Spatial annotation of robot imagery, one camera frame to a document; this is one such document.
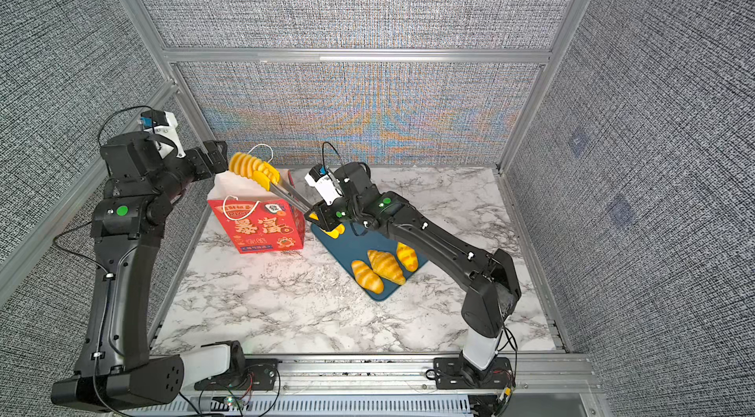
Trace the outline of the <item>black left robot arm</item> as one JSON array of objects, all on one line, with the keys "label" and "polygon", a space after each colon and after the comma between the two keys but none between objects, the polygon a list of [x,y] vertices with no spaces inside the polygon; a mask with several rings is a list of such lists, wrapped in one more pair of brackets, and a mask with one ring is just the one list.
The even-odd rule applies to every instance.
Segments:
[{"label": "black left robot arm", "polygon": [[147,337],[151,276],[167,218],[191,183],[226,171],[226,143],[206,141],[180,157],[167,137],[135,132],[110,139],[100,155],[111,177],[90,225],[98,270],[88,330],[73,376],[52,386],[52,403],[126,414],[167,404],[204,380],[243,380],[237,341],[153,358]]}]

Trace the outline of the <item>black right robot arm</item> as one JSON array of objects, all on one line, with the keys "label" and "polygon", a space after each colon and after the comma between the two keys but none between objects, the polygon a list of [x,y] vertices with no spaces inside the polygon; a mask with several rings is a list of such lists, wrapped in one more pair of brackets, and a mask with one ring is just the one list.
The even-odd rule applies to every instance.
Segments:
[{"label": "black right robot arm", "polygon": [[492,367],[505,320],[521,298],[509,253],[475,247],[429,220],[399,194],[381,192],[366,163],[350,162],[329,172],[323,164],[306,174],[322,200],[306,211],[315,231],[336,233],[353,243],[359,237],[403,244],[444,271],[465,292],[461,316],[468,326],[463,363],[476,372]]}]

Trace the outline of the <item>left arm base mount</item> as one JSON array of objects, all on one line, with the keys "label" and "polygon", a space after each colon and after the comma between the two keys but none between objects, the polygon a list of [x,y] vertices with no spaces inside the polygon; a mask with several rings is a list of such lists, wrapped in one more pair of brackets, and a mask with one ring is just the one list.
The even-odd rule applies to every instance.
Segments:
[{"label": "left arm base mount", "polygon": [[203,348],[222,345],[230,353],[228,367],[222,373],[198,381],[195,391],[221,391],[229,387],[233,393],[244,391],[272,391],[279,381],[278,365],[274,358],[247,358],[238,340],[217,341]]}]

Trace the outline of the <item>golden croissant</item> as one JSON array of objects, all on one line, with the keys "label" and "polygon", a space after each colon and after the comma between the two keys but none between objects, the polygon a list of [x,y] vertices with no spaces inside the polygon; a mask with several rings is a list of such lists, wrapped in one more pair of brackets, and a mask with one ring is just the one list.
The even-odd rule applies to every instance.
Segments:
[{"label": "golden croissant", "polygon": [[379,277],[398,285],[403,285],[406,282],[401,265],[391,253],[369,250],[368,260],[372,270]]}]

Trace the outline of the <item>red paper gift bag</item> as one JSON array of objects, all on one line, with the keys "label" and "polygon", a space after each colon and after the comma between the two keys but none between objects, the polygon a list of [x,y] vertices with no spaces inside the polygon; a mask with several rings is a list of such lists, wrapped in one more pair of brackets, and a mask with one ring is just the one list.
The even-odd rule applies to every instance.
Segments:
[{"label": "red paper gift bag", "polygon": [[[249,153],[270,164],[274,156],[273,149],[267,144],[257,144],[239,153]],[[277,170],[295,187],[289,170]],[[208,205],[241,254],[282,252],[304,247],[305,222],[302,212],[251,179],[228,169],[216,175],[214,186],[208,193]]]}]

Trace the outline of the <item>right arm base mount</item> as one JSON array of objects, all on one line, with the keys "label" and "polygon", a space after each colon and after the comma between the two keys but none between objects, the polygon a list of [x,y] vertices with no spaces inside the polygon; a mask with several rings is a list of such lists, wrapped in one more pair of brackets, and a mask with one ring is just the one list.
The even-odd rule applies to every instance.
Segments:
[{"label": "right arm base mount", "polygon": [[497,356],[484,370],[475,368],[461,355],[435,358],[425,377],[438,389],[514,389],[516,380],[510,360]]}]

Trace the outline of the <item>long ridged bread loaf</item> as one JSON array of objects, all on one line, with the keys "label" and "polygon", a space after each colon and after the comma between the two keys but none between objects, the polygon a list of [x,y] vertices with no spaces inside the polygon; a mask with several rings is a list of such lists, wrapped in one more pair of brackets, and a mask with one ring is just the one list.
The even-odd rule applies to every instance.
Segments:
[{"label": "long ridged bread loaf", "polygon": [[279,171],[269,162],[258,159],[249,153],[235,153],[229,161],[228,170],[255,181],[267,191],[281,181]]}]

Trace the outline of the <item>teal plastic tray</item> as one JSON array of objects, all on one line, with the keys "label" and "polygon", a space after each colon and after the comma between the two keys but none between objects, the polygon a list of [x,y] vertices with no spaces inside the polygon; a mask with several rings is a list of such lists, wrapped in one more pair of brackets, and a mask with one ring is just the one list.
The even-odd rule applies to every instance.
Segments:
[{"label": "teal plastic tray", "polygon": [[312,225],[314,236],[373,301],[389,298],[428,261],[411,247],[377,232],[355,235],[340,227],[334,234]]}]

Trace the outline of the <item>yellow metal tongs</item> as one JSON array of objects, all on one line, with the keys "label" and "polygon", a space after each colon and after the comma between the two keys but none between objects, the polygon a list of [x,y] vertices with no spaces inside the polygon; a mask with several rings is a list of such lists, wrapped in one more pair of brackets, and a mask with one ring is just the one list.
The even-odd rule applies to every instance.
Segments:
[{"label": "yellow metal tongs", "polygon": [[331,238],[338,238],[345,233],[343,222],[336,216],[331,206],[328,206],[325,201],[312,204],[274,168],[261,165],[259,169],[251,171],[251,178],[265,190],[300,210],[305,220],[318,226]]}]

